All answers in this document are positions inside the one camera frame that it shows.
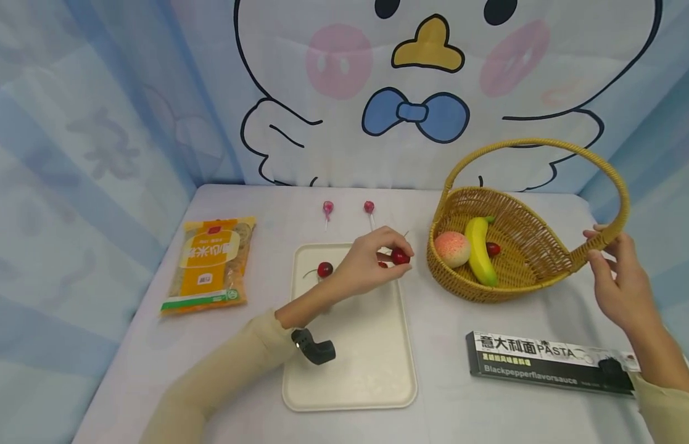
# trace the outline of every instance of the hand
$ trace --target hand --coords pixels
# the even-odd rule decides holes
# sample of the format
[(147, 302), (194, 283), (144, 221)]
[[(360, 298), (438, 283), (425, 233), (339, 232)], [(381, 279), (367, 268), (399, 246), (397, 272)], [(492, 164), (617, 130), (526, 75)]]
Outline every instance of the hand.
[(357, 238), (334, 274), (327, 277), (327, 281), (339, 286), (342, 294), (349, 297), (368, 293), (388, 281), (399, 279), (411, 269), (410, 263), (389, 268), (379, 266), (379, 261), (391, 262), (391, 256), (378, 252), (381, 247), (399, 247), (408, 256), (413, 256), (411, 245), (401, 234), (388, 226), (382, 226)]
[[(595, 231), (584, 230), (584, 236), (591, 238), (604, 228), (606, 225), (593, 225)], [(626, 334), (638, 329), (662, 327), (653, 301), (651, 282), (640, 266), (633, 239), (620, 233), (605, 251), (616, 260), (606, 259), (597, 250), (588, 252), (588, 261), (596, 277), (596, 302), (603, 314)]]

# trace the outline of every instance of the wrist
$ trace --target wrist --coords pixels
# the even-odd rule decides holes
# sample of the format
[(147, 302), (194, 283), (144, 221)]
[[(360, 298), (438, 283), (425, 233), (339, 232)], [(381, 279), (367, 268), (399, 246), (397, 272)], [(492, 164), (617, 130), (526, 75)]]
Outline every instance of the wrist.
[(659, 315), (647, 316), (635, 319), (623, 326), (623, 331), (629, 340), (644, 340), (648, 337), (657, 337), (666, 334), (667, 330)]

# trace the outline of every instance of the green stripe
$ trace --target green stripe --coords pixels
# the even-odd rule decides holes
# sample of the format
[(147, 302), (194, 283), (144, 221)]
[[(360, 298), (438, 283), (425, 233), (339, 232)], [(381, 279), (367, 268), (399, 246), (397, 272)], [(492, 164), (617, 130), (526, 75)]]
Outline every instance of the green stripe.
[(193, 307), (194, 305), (204, 305), (204, 304), (209, 304), (209, 303), (214, 303), (214, 302), (221, 302), (222, 300), (238, 300), (240, 299), (240, 295), (238, 295), (238, 291), (236, 290), (229, 290), (227, 291), (226, 294), (223, 295), (215, 295), (215, 296), (207, 296), (205, 298), (197, 298), (197, 299), (186, 299), (186, 300), (173, 300), (170, 302), (165, 302), (162, 304), (162, 310), (170, 310), (172, 308), (182, 308), (182, 307)]

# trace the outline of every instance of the beige sleeve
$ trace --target beige sleeve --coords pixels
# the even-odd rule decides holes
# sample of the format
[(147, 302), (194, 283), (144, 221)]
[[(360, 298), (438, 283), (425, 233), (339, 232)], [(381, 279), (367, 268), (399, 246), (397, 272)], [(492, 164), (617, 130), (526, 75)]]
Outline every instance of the beige sleeve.
[(630, 373), (640, 414), (655, 444), (689, 444), (689, 393), (653, 385)]
[(251, 319), (163, 394), (141, 444), (198, 444), (219, 406), (297, 350), (273, 310)]

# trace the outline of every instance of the banana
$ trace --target banana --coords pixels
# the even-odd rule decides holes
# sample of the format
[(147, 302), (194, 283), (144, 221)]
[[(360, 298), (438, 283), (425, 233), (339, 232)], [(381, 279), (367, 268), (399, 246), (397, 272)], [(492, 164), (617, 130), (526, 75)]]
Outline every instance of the banana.
[(488, 225), (494, 220), (493, 216), (473, 218), (465, 226), (465, 237), (470, 241), (470, 268), (480, 284), (490, 287), (497, 286), (497, 273), (488, 256), (485, 237)]

